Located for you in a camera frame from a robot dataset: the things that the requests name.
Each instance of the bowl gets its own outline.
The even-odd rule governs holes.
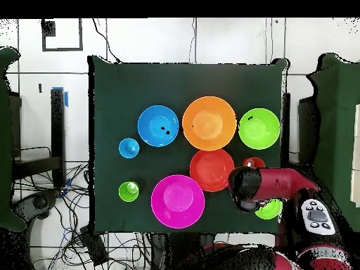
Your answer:
[[[270,110],[252,109],[239,122],[241,141],[251,148],[262,150],[272,146],[280,136],[280,122]]]
[[[236,116],[224,99],[204,96],[187,107],[182,125],[191,145],[212,151],[223,148],[231,141],[236,131]]]
[[[177,136],[179,121],[176,114],[163,105],[152,105],[138,120],[138,133],[145,143],[154,147],[169,145]]]
[[[233,168],[233,159],[225,150],[199,150],[191,160],[190,176],[203,191],[215,192],[227,187]]]
[[[260,219],[273,219],[277,217],[283,209],[283,202],[278,199],[271,199],[265,206],[260,207],[255,214]]]
[[[131,138],[126,138],[119,144],[119,152],[124,158],[135,158],[139,153],[139,150],[139,143]]]
[[[192,178],[171,175],[162,179],[151,195],[151,209],[156,219],[173,229],[196,223],[205,208],[204,193]]]
[[[264,161],[259,157],[249,157],[244,159],[243,166],[251,168],[265,167]]]
[[[138,198],[139,185],[133,181],[124,182],[119,187],[119,197],[125,202],[132,202]]]

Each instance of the magenta bowl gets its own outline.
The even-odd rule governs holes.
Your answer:
[[[173,229],[196,223],[205,207],[203,190],[190,177],[171,175],[161,180],[151,195],[151,209],[157,220]]]

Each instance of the small blue bowl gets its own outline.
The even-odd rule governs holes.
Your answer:
[[[119,152],[124,158],[135,158],[139,150],[139,143],[131,138],[126,138],[119,144]]]
[[[152,105],[138,120],[138,132],[143,141],[154,147],[169,145],[179,132],[175,113],[163,105]]]

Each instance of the table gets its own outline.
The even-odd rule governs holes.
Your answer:
[[[270,109],[281,119],[286,59],[278,59],[273,65],[114,65],[96,56],[88,61],[90,70],[94,68],[94,76],[89,77],[94,80],[95,232],[278,233],[277,218],[264,221],[254,213],[240,212],[226,189],[205,192],[205,210],[194,225],[182,230],[163,226],[150,207],[153,188],[168,175],[188,176],[191,158],[198,150],[186,140],[181,127],[168,146],[149,146],[137,133],[137,121],[147,107],[165,105],[176,113],[181,125],[185,109],[202,96],[223,98],[233,107],[238,120],[252,108]],[[124,138],[139,142],[140,152],[133,159],[119,154],[119,142]],[[236,132],[224,149],[235,165],[257,156],[268,167],[280,167],[280,144],[279,138],[266,150],[253,150]],[[119,198],[118,188],[125,181],[139,184],[139,197],[134,202]]]

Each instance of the green bowl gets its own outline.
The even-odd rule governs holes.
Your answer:
[[[139,186],[136,182],[124,182],[119,187],[119,197],[125,202],[134,201],[139,195]]]
[[[277,217],[283,209],[283,202],[277,199],[272,199],[265,206],[260,207],[255,214],[260,219],[273,219]]]
[[[280,122],[270,110],[252,109],[239,122],[239,136],[251,149],[266,149],[280,136]]]

